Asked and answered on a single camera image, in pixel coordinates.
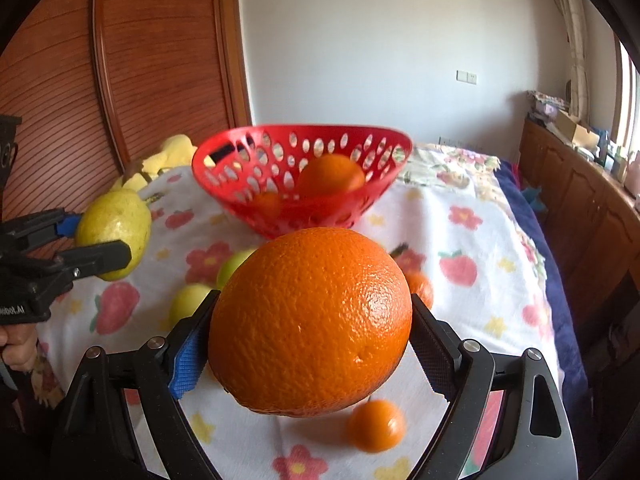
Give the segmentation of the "person's left hand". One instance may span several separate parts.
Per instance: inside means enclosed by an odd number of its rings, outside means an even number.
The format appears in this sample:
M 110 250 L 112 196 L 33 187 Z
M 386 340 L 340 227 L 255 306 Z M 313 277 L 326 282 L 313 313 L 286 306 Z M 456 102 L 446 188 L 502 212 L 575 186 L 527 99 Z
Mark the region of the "person's left hand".
M 1 359 L 11 370 L 31 372 L 38 356 L 35 324 L 0 327 Z

